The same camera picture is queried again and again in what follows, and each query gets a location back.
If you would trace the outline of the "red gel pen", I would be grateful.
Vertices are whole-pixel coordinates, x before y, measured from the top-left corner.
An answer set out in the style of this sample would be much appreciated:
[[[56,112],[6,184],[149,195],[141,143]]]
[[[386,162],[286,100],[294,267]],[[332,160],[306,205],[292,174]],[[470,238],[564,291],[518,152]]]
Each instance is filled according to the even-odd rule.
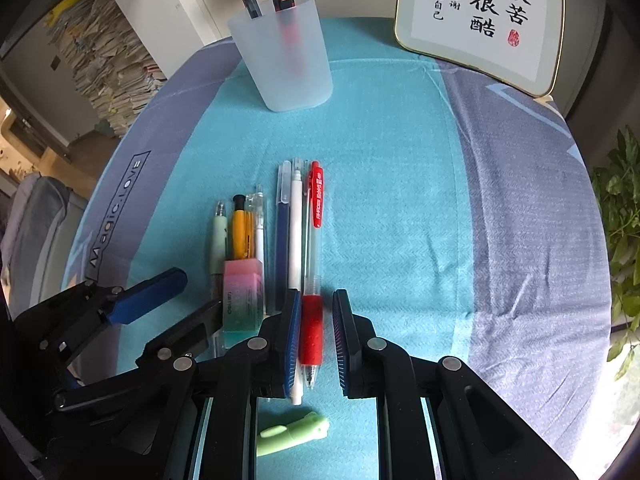
[[[318,160],[314,160],[308,172],[305,275],[299,343],[299,362],[303,367],[305,382],[309,388],[314,388],[323,353],[320,272],[323,191],[323,168]]]

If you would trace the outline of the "red utility knife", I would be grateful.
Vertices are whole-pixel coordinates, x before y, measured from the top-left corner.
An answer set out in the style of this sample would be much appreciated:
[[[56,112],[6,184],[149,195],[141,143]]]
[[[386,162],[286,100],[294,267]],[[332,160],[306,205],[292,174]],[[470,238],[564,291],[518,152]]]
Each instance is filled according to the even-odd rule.
[[[282,50],[292,74],[300,78],[305,71],[305,61],[297,14],[293,11],[296,6],[295,0],[272,0],[272,5],[278,16]]]

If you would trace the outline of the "pink green eraser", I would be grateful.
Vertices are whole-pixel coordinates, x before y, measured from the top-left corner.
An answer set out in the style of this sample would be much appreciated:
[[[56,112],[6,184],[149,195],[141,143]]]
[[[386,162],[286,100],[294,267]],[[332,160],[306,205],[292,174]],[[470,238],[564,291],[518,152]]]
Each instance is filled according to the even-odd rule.
[[[224,348],[256,336],[265,315],[262,263],[257,259],[229,260],[224,263]]]

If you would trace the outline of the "light green correction pen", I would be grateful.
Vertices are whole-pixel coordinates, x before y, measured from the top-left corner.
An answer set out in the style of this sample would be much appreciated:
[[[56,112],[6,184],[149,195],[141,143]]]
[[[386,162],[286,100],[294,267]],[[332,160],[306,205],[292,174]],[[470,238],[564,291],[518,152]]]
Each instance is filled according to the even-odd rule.
[[[267,456],[324,439],[328,436],[329,429],[329,419],[316,412],[309,412],[295,422],[262,430],[256,437],[256,456]]]

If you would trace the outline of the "pale green pen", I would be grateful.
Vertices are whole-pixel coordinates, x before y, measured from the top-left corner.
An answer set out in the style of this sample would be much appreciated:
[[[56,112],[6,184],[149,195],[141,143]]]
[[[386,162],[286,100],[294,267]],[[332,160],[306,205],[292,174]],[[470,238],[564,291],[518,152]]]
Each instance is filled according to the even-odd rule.
[[[228,252],[228,219],[226,203],[218,200],[212,220],[212,234],[210,234],[209,274],[212,285],[212,298],[219,299],[222,295],[222,280],[224,279],[224,263]]]

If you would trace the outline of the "yellow pen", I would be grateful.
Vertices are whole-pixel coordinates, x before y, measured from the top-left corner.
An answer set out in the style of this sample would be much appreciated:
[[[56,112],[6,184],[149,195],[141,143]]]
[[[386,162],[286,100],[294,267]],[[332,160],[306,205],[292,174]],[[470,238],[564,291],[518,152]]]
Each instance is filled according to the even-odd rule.
[[[252,196],[238,194],[233,196],[232,202],[232,258],[235,260],[253,259],[255,257],[255,243]]]

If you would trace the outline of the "grey sofa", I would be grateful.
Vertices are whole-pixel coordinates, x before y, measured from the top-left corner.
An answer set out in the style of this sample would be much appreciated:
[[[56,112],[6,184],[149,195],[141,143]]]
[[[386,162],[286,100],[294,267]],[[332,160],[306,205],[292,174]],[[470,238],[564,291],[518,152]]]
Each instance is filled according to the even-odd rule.
[[[87,204],[62,181],[38,172],[17,187],[1,241],[1,285],[11,318],[62,290]]]

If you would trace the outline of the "dark blue pen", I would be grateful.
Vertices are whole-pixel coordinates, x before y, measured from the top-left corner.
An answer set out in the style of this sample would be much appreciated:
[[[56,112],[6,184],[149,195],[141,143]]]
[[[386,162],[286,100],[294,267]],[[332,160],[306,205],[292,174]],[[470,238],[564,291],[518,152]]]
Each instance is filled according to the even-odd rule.
[[[288,290],[288,229],[290,228],[292,164],[278,168],[276,195],[276,241],[274,242],[274,310],[281,312]]]

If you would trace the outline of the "blue grey striped tablecloth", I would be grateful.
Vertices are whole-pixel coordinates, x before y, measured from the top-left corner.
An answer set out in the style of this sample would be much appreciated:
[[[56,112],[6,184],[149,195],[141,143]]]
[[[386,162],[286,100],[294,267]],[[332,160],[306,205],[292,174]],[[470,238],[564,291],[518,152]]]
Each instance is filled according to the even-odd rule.
[[[210,296],[218,202],[299,157],[326,177],[322,294],[412,356],[462,359],[567,463],[608,348],[600,212],[556,109],[402,50],[385,18],[322,24],[332,96],[267,110],[231,41],[194,53],[125,134],[81,220],[67,281],[131,286],[172,266],[176,299],[113,327],[76,361],[84,382],[131,370],[145,343]]]

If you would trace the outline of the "stack of books and papers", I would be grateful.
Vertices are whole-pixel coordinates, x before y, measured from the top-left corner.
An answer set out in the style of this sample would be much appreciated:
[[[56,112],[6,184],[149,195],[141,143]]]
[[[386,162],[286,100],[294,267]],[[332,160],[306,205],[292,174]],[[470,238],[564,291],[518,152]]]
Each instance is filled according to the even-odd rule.
[[[77,93],[123,136],[167,81],[115,0],[63,0],[43,19]]]

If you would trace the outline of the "translucent white pen cup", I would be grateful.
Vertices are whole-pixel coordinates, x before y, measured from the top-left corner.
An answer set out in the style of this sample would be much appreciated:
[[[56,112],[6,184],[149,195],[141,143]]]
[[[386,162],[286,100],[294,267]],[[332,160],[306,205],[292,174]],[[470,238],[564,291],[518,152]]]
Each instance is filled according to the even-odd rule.
[[[265,106],[282,113],[323,104],[333,81],[316,0],[279,12],[267,0],[260,5],[262,16],[242,11],[228,27]]]

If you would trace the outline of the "green potted plant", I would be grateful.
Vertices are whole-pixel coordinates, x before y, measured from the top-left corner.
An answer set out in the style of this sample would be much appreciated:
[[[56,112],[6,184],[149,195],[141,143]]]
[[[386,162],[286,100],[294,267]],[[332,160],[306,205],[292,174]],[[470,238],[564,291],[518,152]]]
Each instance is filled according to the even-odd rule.
[[[622,330],[606,359],[624,358],[616,373],[622,378],[639,355],[639,139],[628,126],[616,132],[616,139],[608,166],[594,168],[590,181],[608,253],[611,322]]]

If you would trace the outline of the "framed calligraphy picture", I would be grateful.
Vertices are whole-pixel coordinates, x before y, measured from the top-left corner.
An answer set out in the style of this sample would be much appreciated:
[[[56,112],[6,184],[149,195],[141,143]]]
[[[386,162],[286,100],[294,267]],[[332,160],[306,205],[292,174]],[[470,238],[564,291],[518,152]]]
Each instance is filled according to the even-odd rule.
[[[565,0],[397,0],[394,34],[538,98],[558,76],[564,22]]]

